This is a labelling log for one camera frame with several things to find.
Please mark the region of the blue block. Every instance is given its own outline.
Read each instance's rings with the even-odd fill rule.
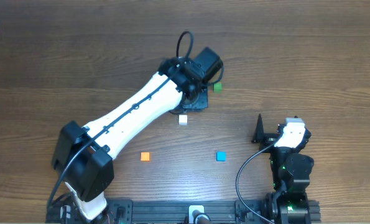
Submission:
[[[216,160],[217,161],[226,161],[226,152],[217,152],[216,153]]]

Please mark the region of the orange cube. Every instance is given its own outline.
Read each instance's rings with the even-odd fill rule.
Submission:
[[[150,162],[150,152],[141,152],[141,161]]]

